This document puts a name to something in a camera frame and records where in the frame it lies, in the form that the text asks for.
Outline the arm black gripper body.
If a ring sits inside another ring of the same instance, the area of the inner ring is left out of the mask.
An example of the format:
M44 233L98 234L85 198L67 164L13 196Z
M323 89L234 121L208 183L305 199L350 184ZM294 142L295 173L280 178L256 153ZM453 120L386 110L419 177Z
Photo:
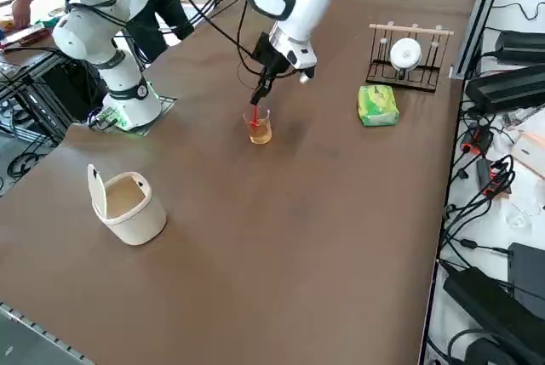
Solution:
M284 78L295 74L294 70L289 71L290 62L273 47L265 32L258 37L250 57L262 65L261 78Z

